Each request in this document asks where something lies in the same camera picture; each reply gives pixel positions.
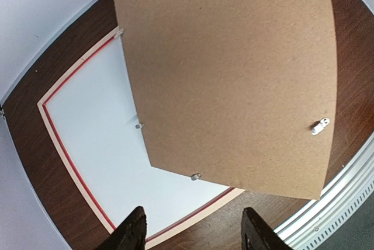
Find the brown wooden floor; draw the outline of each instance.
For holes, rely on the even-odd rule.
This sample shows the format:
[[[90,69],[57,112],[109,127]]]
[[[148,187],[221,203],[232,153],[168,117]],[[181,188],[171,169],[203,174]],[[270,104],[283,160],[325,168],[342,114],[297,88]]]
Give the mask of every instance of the brown wooden floor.
[[[374,131],[374,16],[361,0],[333,0],[333,7],[338,46],[338,97],[326,183]],[[36,103],[80,56],[115,26],[113,0],[98,1],[43,53],[4,105],[26,173],[51,219],[73,249],[92,249],[108,233],[61,162]],[[243,208],[253,207],[276,227],[305,202],[245,192],[154,249],[240,249]]]

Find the red stripe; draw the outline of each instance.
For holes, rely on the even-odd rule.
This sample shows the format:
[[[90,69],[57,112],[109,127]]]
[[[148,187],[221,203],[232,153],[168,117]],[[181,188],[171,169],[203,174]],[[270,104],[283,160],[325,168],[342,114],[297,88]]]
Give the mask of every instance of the red stripe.
[[[48,122],[50,123],[50,126],[53,130],[53,133],[61,147],[61,149],[63,150],[63,153],[66,157],[66,159],[68,160],[72,170],[74,171],[75,175],[77,176],[79,182],[81,183],[81,185],[83,186],[83,188],[85,189],[85,191],[87,192],[89,198],[92,200],[92,202],[94,203],[94,205],[97,207],[97,209],[100,211],[101,215],[103,215],[103,217],[105,218],[105,220],[108,222],[108,224],[115,230],[116,227],[115,225],[112,223],[112,221],[109,219],[108,215],[106,215],[106,213],[104,212],[104,210],[101,208],[100,204],[97,202],[97,200],[95,199],[95,197],[93,196],[93,194],[91,193],[91,191],[89,190],[89,188],[87,187],[86,183],[84,182],[84,180],[82,179],[82,176],[79,174],[77,168],[75,167],[73,161],[71,160],[60,136],[58,135],[58,132],[56,130],[56,127],[54,126],[53,124],[53,121],[52,121],[52,118],[48,112],[48,109],[47,109],[47,106],[46,104],[53,98],[53,96],[66,84],[66,82],[75,74],[77,73],[93,56],[95,56],[99,51],[101,51],[104,47],[106,47],[111,41],[113,41],[114,38],[110,38],[107,42],[105,42],[101,47],[99,47],[93,54],[91,54],[77,69],[75,69],[68,77],[66,77],[65,80],[63,80],[63,82],[51,93],[51,95],[46,99],[46,101],[43,103],[43,110],[47,116],[47,119],[48,119]],[[212,199],[211,201],[209,201],[208,203],[206,203],[205,205],[203,205],[202,207],[200,207],[199,209],[196,209],[194,212],[188,214],[186,217],[180,219],[179,221],[175,222],[173,225],[170,225],[169,227],[163,229],[162,231],[148,237],[146,239],[146,241],[151,241],[157,237],[159,237],[160,235],[162,234],[165,234],[166,232],[168,232],[169,230],[179,226],[180,224],[184,223],[185,221],[189,220],[190,218],[192,218],[193,216],[197,215],[198,213],[200,213],[201,211],[203,211],[204,209],[207,209],[209,206],[213,205],[215,202],[217,202],[218,200],[220,200],[221,198],[223,198],[224,196],[226,196],[227,194],[229,194],[230,192],[232,192],[234,190],[234,188],[230,187],[228,188],[227,190],[225,190],[223,193],[221,193],[220,195],[216,196],[214,199]]]

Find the dark gray carpet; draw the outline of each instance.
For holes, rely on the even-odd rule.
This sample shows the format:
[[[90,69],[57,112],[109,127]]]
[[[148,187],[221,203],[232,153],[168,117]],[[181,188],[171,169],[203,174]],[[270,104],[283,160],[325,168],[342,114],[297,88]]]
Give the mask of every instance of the dark gray carpet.
[[[374,193],[318,250],[374,249]]]

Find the brown board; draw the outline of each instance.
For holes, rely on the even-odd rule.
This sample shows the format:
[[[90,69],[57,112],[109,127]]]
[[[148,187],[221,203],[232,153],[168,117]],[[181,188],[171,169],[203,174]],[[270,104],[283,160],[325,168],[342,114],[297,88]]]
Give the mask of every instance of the brown board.
[[[152,166],[318,199],[335,119],[331,0],[115,0]],[[310,126],[331,123],[313,136]]]

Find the white board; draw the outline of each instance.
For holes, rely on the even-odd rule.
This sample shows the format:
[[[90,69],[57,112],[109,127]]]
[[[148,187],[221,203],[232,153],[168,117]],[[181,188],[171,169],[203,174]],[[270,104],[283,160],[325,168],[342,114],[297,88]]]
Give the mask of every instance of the white board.
[[[38,103],[82,195],[109,232],[136,206],[148,247],[182,231],[242,190],[151,167],[117,29],[90,49]]]

